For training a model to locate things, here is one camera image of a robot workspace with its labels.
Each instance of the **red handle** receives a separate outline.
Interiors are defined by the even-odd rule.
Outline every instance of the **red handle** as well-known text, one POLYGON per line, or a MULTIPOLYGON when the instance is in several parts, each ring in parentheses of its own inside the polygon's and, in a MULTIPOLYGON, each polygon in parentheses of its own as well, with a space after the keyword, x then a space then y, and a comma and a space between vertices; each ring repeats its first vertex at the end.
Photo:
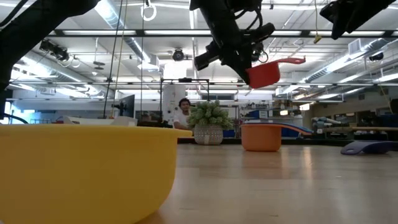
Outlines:
POLYGON ((293 63, 293 64, 296 64, 296 65, 300 65, 300 64, 305 63, 305 57, 304 58, 283 58, 283 59, 275 60, 273 62, 277 62, 277 63, 293 63))

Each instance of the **woven plant pot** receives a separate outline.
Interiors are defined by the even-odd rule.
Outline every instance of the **woven plant pot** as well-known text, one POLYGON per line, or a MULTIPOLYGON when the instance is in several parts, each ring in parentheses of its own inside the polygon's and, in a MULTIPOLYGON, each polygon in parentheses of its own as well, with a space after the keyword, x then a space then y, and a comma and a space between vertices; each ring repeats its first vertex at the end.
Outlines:
POLYGON ((218 125, 195 125, 195 142, 201 145, 214 146, 223 141, 223 129, 218 125))

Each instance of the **purple object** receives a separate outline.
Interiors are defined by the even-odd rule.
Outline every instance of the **purple object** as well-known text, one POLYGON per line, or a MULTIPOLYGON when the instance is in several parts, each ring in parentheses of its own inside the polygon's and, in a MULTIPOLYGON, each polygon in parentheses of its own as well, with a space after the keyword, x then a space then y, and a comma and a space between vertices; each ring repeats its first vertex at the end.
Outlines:
POLYGON ((355 141, 346 145, 341 153, 343 155, 357 155, 360 152, 369 154, 385 154, 392 150, 396 145, 390 141, 355 141))

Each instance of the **potted plant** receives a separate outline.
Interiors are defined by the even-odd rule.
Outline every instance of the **potted plant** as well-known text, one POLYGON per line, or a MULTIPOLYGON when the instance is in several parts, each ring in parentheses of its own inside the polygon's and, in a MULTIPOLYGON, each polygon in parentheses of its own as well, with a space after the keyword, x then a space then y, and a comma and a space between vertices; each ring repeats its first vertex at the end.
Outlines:
POLYGON ((233 128, 228 112, 221 109, 219 101, 198 103, 192 107, 188 124, 193 129, 195 141, 203 145, 221 144, 223 130, 233 128))

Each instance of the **person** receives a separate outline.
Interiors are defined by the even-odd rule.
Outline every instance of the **person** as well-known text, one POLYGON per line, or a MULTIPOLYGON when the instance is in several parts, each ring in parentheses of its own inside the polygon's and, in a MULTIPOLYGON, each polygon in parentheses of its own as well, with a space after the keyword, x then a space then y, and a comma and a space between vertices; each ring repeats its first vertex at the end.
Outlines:
POLYGON ((174 115, 174 128, 181 130, 190 130, 188 126, 188 117, 190 114, 191 102, 184 98, 180 100, 178 106, 181 110, 174 115))

